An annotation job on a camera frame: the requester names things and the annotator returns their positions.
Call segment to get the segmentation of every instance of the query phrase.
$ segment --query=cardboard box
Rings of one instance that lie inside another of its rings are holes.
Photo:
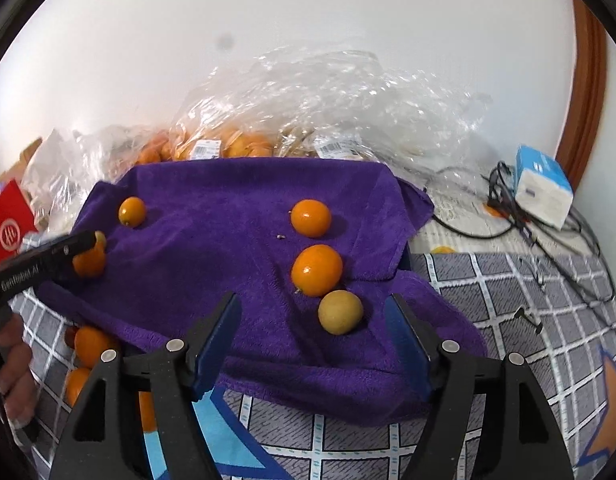
[[[24,172],[26,171],[26,168],[28,167],[30,159],[33,155],[35,155],[37,148],[41,146],[42,142],[43,139],[41,137],[37,137],[37,139],[33,140],[33,142],[31,142],[27,147],[25,147],[25,149],[22,150],[21,153],[19,153],[19,160],[15,162],[9,170],[6,170],[2,174],[0,174],[0,183],[6,184],[7,182],[14,179],[19,184],[21,182],[21,178],[24,175]]]

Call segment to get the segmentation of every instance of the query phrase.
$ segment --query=plastic bag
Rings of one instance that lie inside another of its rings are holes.
[[[91,135],[53,130],[21,181],[37,228],[53,235],[69,232],[99,180],[116,182],[135,164],[152,162],[144,153],[167,141],[165,131],[145,126],[109,126]]]
[[[496,161],[475,134],[488,103],[433,75],[384,70],[370,52],[281,48],[246,70],[214,70],[185,99],[170,142],[175,160],[259,153],[374,160],[421,186],[437,174],[450,186],[443,168],[478,175]]]

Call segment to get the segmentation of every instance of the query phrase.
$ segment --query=wooden door frame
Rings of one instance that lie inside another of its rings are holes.
[[[556,150],[572,190],[576,190],[590,159],[605,98],[608,64],[606,31],[581,0],[572,0],[576,63],[568,118]]]

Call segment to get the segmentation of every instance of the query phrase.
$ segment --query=finger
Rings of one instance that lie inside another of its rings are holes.
[[[0,330],[0,348],[10,348],[22,341],[24,335],[24,320],[14,313]]]
[[[23,415],[35,409],[37,403],[37,383],[30,370],[13,386],[6,397],[4,406],[10,420],[21,419]]]
[[[23,341],[10,349],[6,363],[0,370],[0,392],[2,395],[7,394],[17,380],[28,371],[31,360],[32,350]]]

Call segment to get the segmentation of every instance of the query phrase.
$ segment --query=purple towel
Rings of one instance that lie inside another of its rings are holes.
[[[132,195],[148,207],[137,229],[117,220],[120,203]],[[332,226],[321,240],[290,224],[288,211],[304,198],[331,208]],[[390,342],[387,295],[401,293],[440,336],[484,354],[468,320],[414,272],[397,270],[408,238],[432,210],[427,195],[371,162],[240,158],[141,166],[116,186],[97,184],[75,225],[106,234],[104,275],[69,289],[47,283],[37,294],[66,316],[150,350],[184,335],[232,290],[243,320],[219,383],[354,424],[395,422],[425,405],[408,388]],[[364,320],[346,336],[320,327],[319,298],[293,294],[293,261],[315,243],[342,255],[342,283],[363,302]]]

